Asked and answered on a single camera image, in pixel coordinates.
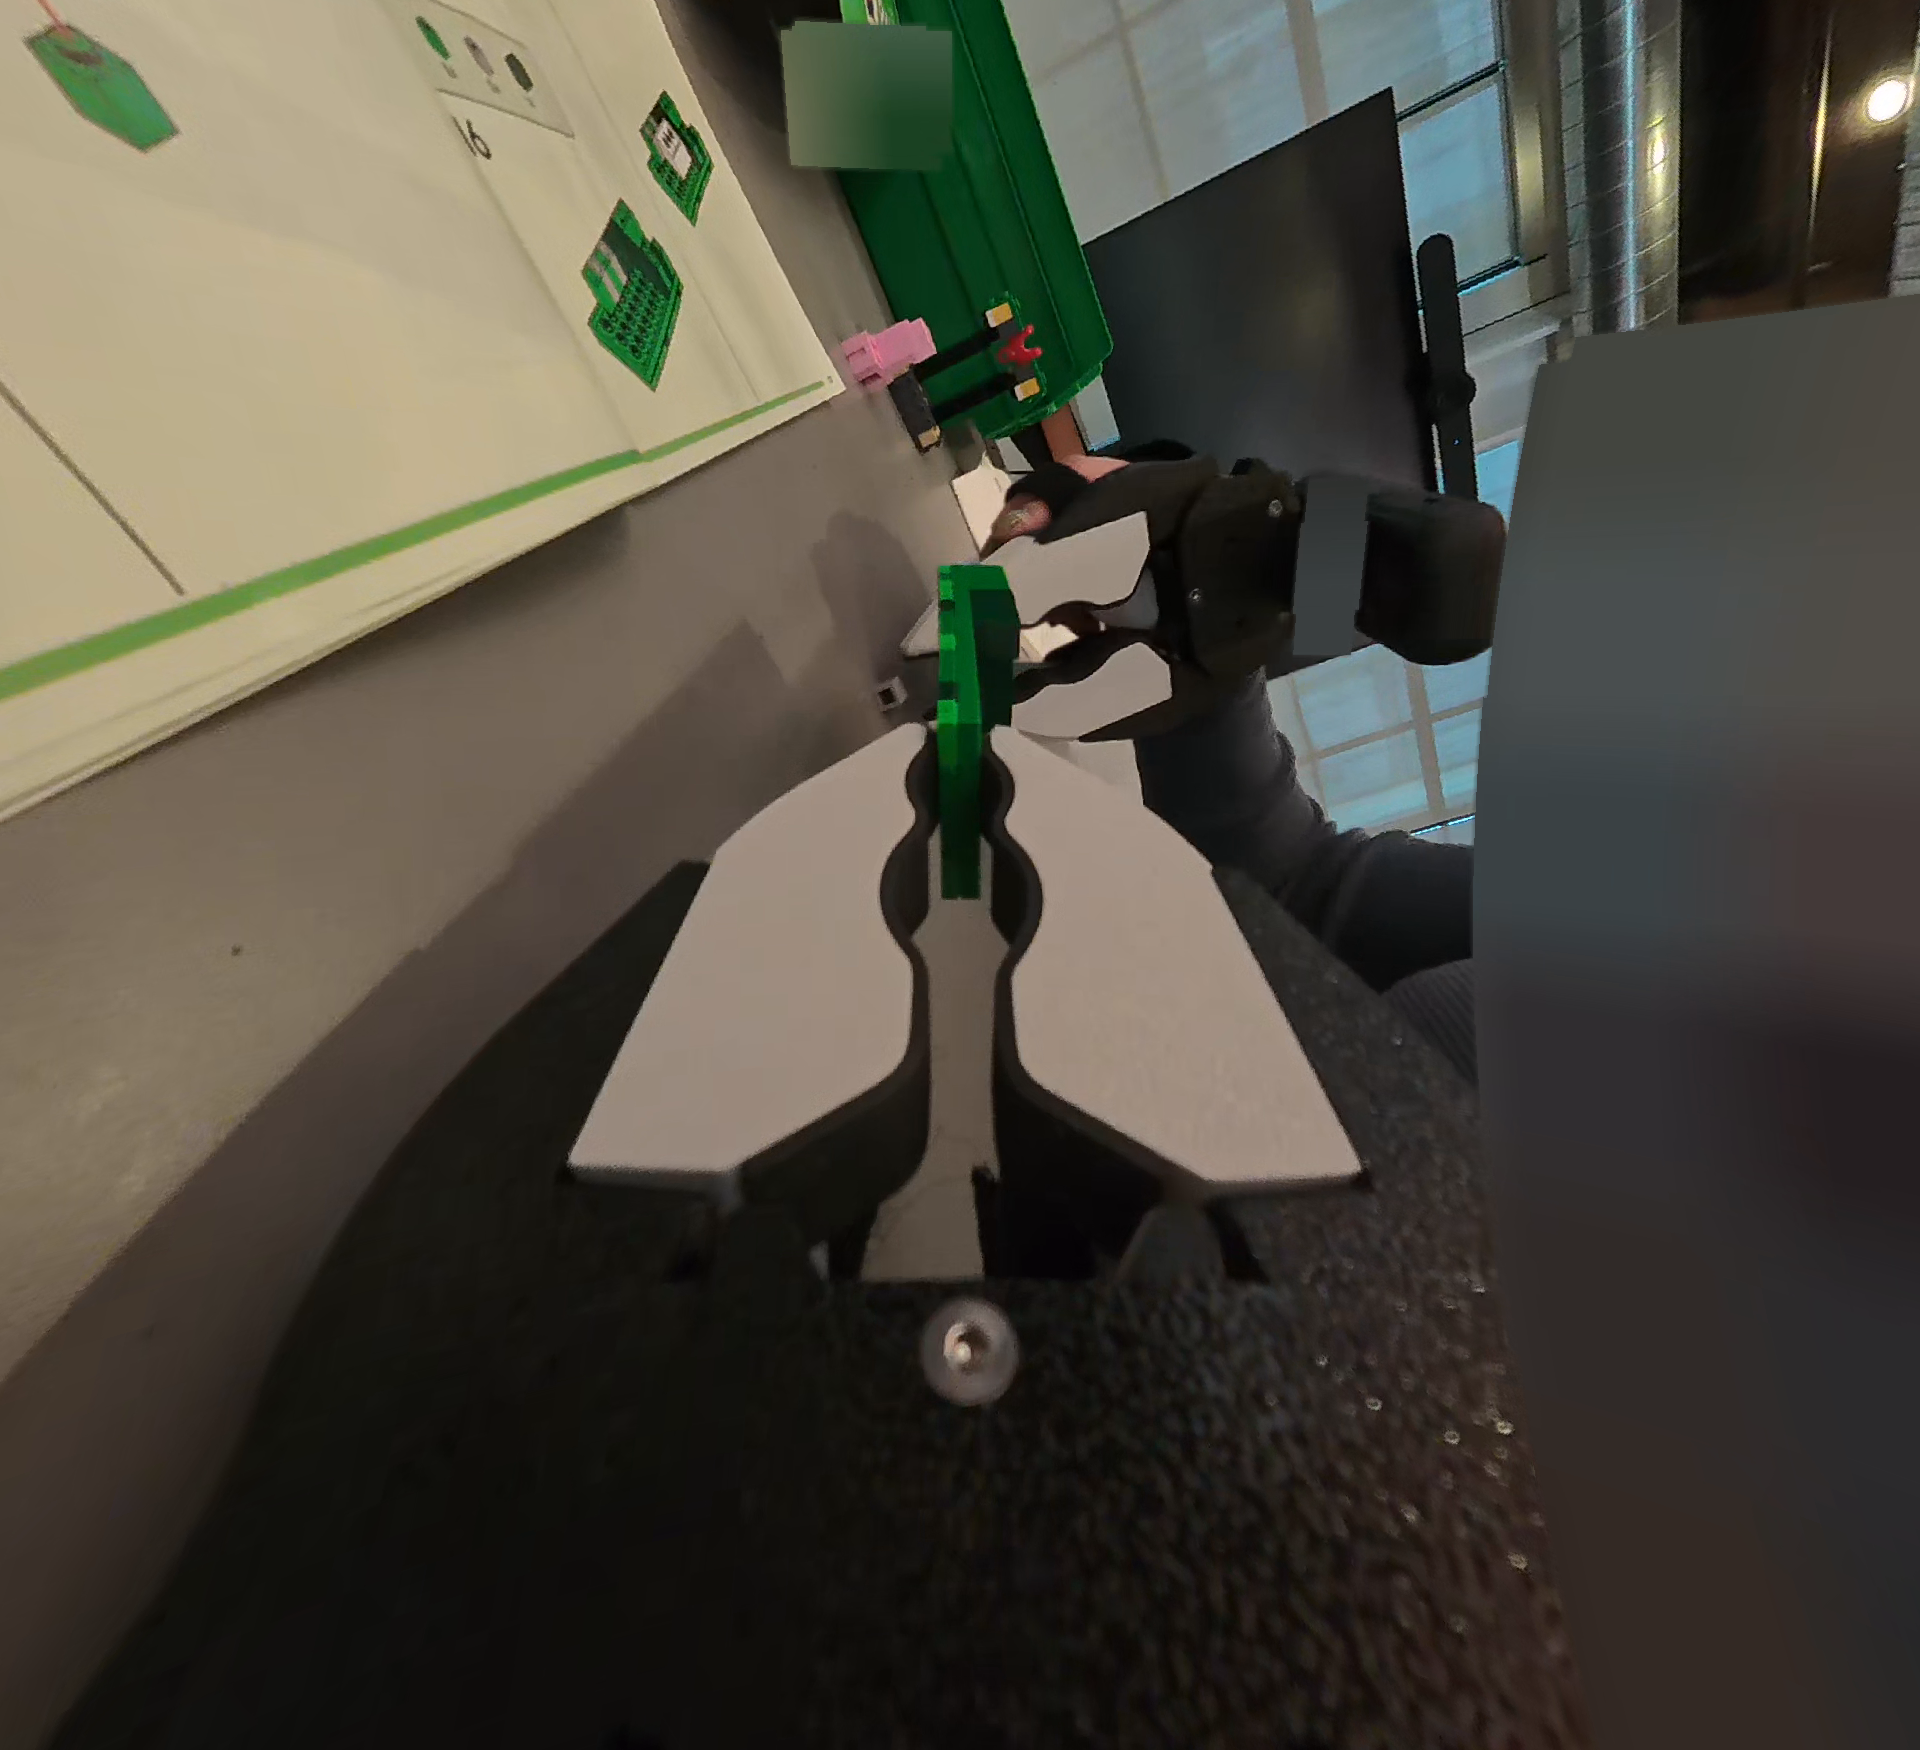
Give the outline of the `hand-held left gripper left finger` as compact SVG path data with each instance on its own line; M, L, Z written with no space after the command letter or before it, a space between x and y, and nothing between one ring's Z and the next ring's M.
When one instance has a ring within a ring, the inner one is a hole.
M574 1177L863 1229L926 1156L938 759L892 730L717 850L570 1153Z

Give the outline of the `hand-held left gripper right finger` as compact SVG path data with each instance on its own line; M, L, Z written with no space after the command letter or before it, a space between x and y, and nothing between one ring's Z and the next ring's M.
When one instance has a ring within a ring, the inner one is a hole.
M1206 856L1018 730L997 866L1038 874L1004 974L1013 1079L1204 1201L1354 1185L1361 1160Z

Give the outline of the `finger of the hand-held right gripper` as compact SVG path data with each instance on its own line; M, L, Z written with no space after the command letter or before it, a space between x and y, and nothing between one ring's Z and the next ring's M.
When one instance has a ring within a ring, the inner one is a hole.
M1023 628L1088 610L1108 628L1156 628L1160 594L1143 513L1120 514L1058 539L1015 540L1015 608Z
M1013 730L1038 740L1109 740L1111 730L1160 712L1175 698L1172 667L1151 644L1074 645L1066 663L1035 665L1017 682Z

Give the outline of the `green brick assembly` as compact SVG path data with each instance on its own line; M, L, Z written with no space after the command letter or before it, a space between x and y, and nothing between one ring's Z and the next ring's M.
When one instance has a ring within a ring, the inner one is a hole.
M991 732L1013 716L1021 616L991 562L945 565L937 605L943 896L960 902L980 897L983 778Z

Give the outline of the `grey desk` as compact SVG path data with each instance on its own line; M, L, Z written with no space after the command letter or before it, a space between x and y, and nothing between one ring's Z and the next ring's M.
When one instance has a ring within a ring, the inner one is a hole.
M708 0L658 0L823 345L881 316ZM4 818L4 1378L349 1015L503 874L741 615L829 638L812 542L917 562L958 513L839 394Z

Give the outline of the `person's right hand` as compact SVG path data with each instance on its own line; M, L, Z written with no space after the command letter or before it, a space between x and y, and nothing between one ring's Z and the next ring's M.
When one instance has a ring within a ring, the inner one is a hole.
M1125 458L1049 461L1010 483L986 548L995 552L1018 539L1058 542L1140 514L1151 548L1162 551L1179 540L1203 491L1220 476L1213 456L1177 451L1168 441L1153 441Z

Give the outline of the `pink brick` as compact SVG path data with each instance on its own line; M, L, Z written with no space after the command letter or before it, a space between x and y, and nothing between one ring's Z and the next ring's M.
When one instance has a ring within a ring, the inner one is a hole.
M922 319L890 322L879 331L858 331L839 345L841 372L855 390L885 390L901 374L921 372L938 351L930 325Z

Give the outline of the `black monitor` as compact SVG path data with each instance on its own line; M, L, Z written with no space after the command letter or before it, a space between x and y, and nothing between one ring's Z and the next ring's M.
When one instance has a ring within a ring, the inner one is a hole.
M1413 238L1391 89L1085 257L1124 448L1479 496L1454 246Z

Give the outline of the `green plastic bin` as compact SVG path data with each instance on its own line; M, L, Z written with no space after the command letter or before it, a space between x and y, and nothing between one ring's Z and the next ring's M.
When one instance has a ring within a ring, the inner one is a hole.
M938 347L1002 298L1035 325L1042 398L997 399L960 422L1013 437L1068 408L1103 368L1111 335L1002 0L897 0L908 26L952 40L952 142L930 171L844 171L841 190L896 320ZM1004 372L997 351L949 374L932 402Z

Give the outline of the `grey flat panel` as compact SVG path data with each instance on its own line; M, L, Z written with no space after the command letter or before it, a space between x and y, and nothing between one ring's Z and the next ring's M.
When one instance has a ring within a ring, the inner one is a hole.
M1895 296L1533 398L1479 1064L1600 1746L1918 1738L1917 394Z

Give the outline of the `brick instruction booklet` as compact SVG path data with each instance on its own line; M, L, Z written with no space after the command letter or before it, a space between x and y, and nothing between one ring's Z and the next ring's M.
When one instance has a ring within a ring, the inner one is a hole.
M658 0L2 0L13 818L844 391Z

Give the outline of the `metal ventilation duct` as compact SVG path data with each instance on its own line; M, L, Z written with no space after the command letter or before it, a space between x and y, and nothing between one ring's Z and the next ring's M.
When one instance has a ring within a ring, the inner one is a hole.
M1679 320L1685 0L1572 0L1570 201L1578 319Z

